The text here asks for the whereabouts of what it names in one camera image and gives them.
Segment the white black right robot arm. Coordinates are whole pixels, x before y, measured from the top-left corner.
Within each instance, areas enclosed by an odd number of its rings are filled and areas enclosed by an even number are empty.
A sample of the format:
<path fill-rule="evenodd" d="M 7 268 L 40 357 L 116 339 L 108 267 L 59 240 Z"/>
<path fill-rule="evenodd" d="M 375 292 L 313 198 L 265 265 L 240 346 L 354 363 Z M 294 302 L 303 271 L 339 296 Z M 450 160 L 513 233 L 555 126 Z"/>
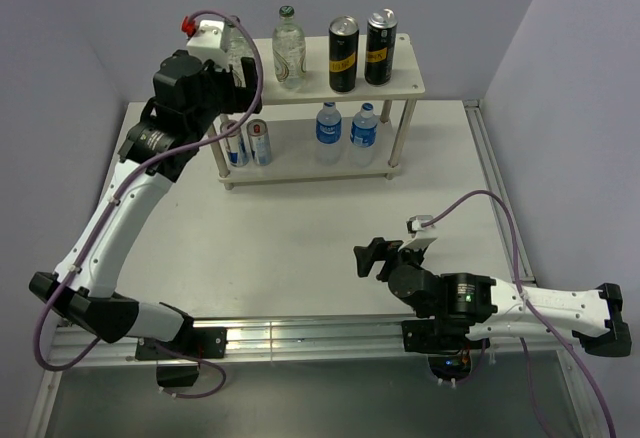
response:
<path fill-rule="evenodd" d="M 561 291 L 515 284 L 471 273 L 436 275 L 423 268 L 429 241 L 415 244 L 374 238 L 354 249 L 357 273 L 366 277 L 375 263 L 377 280 L 415 313 L 401 324 L 404 348 L 445 354 L 489 346 L 494 338 L 546 340 L 554 332 L 575 339 L 593 356 L 631 353 L 632 339 L 622 317 L 619 286 Z"/>

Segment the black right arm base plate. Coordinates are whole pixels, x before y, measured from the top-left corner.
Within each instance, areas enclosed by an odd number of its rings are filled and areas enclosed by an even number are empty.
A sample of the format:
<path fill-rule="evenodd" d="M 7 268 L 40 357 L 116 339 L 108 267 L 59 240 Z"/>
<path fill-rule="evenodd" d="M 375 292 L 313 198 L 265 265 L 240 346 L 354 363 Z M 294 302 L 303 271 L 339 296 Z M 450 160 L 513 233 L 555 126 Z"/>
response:
<path fill-rule="evenodd" d="M 401 322 L 406 352 L 427 355 L 453 355 L 457 352 L 488 349 L 487 339 L 469 339 L 469 328 L 445 324 L 438 320 L 415 319 Z"/>

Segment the dark can yellow band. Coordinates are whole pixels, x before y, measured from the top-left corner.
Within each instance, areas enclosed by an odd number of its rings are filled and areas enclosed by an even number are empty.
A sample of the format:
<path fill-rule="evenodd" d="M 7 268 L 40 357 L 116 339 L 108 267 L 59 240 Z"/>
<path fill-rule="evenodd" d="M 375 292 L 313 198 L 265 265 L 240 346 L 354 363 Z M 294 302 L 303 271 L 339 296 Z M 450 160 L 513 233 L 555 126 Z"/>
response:
<path fill-rule="evenodd" d="M 391 79 L 398 20 L 389 8 L 370 15 L 367 22 L 365 80 L 382 86 Z"/>

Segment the dark can silver top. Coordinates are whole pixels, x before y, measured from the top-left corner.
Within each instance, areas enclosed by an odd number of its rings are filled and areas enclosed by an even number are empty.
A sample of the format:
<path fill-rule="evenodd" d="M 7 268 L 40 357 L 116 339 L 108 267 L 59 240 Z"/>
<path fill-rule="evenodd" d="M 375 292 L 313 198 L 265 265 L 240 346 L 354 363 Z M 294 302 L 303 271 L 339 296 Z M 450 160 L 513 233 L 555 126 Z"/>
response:
<path fill-rule="evenodd" d="M 359 26 L 351 16 L 335 18 L 329 25 L 329 85 L 337 93 L 355 88 Z"/>

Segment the clear glass bottle green cap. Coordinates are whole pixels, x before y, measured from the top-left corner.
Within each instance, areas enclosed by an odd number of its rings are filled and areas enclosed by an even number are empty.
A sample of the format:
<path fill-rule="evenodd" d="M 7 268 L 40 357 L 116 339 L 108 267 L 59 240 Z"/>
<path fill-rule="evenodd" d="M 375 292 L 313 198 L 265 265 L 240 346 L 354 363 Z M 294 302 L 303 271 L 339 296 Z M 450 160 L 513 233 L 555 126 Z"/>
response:
<path fill-rule="evenodd" d="M 306 41 L 291 5 L 279 9 L 279 23 L 272 34 L 272 53 L 277 81 L 287 89 L 300 88 L 306 78 Z"/>

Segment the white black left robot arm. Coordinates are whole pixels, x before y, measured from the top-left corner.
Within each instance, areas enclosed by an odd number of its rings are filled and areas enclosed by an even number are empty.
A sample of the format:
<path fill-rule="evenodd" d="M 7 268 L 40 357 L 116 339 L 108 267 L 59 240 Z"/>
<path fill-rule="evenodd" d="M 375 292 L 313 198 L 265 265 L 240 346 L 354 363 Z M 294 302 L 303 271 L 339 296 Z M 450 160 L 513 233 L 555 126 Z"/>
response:
<path fill-rule="evenodd" d="M 221 114 L 261 108 L 263 70 L 258 56 L 242 61 L 243 87 L 231 72 L 184 50 L 154 74 L 154 95 L 118 152 L 102 201 L 69 254 L 51 273 L 37 272 L 30 291 L 61 317 L 107 343 L 151 338 L 172 357 L 195 344 L 192 318 L 166 304 L 141 303 L 117 293 L 129 251 L 151 212 L 182 174 Z"/>

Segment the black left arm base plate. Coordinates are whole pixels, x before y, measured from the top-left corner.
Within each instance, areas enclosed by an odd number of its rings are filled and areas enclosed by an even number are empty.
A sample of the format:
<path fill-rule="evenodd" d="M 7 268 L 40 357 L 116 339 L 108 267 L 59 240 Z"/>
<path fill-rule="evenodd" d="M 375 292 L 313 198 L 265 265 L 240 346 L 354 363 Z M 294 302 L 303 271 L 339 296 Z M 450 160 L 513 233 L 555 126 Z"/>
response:
<path fill-rule="evenodd" d="M 172 342 L 140 338 L 134 359 L 156 364 L 156 382 L 168 388 L 190 388 L 199 378 L 199 360 L 222 359 L 225 356 L 227 329 L 196 327 L 184 339 Z"/>

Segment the Pocari Sweat bottle blue cap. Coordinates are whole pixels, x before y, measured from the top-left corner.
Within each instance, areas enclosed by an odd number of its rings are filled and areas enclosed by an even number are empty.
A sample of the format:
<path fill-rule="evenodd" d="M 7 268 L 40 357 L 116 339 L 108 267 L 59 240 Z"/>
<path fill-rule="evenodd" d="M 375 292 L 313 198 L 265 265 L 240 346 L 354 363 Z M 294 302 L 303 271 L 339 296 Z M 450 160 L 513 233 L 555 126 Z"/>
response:
<path fill-rule="evenodd" d="M 359 167 L 367 167 L 374 156 L 378 118 L 371 103 L 363 103 L 354 115 L 350 130 L 350 161 Z"/>

